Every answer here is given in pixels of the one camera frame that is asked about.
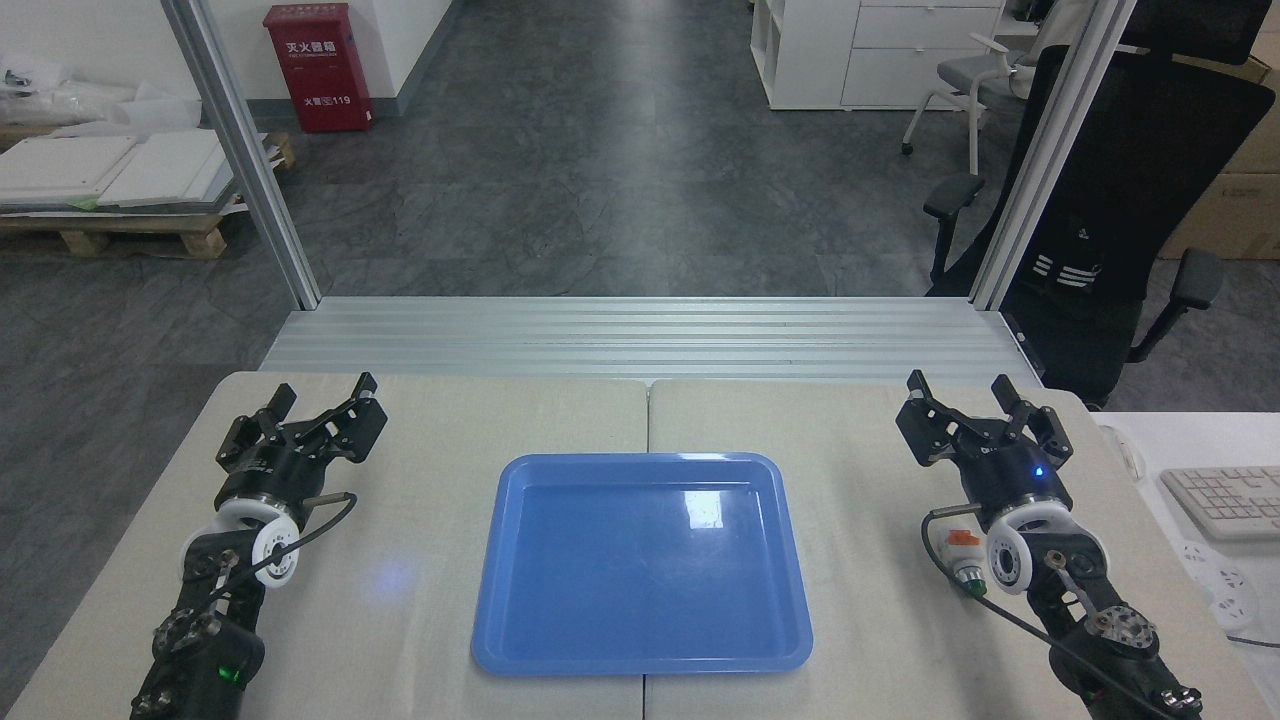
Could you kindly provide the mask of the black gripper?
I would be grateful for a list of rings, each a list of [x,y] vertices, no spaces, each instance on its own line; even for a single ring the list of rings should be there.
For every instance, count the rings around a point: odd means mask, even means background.
[[[980,505],[978,523],[991,524],[1001,512],[1030,502],[1056,500],[1069,505],[1069,493],[1056,473],[1073,455],[1068,434],[1056,411],[1024,400],[1009,375],[997,375],[991,386],[1007,414],[1000,434],[1021,442],[1029,439],[1029,429],[1036,445],[979,451],[988,443],[988,421],[941,404],[920,369],[911,372],[906,386],[909,396],[895,419],[897,428],[924,468],[957,457],[964,492],[972,503]]]
[[[343,404],[285,424],[287,447],[283,421],[297,393],[288,383],[279,384],[264,407],[232,423],[218,450],[218,464],[228,473],[220,502],[256,498],[289,515],[310,515],[305,501],[321,493],[326,465],[337,457],[362,462],[387,424],[376,389],[374,375],[364,372]]]

